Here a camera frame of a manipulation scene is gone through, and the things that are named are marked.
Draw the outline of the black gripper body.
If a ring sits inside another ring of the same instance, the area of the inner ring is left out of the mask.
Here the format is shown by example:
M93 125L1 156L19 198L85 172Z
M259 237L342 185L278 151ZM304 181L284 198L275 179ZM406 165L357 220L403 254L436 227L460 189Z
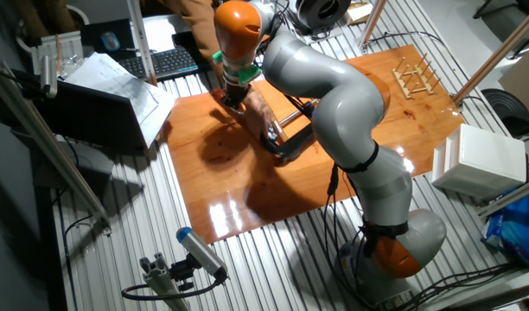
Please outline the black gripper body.
M231 99L239 101L239 105L243 102L248 92L251 90L250 85L239 86L226 83L224 93Z

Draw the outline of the person's hand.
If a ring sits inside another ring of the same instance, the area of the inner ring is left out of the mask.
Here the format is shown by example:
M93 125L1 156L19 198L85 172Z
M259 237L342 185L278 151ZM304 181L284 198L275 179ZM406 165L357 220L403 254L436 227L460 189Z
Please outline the person's hand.
M242 101L245 107L243 124L257 141L268 136L268 128L272 118L270 106L256 91L249 91Z

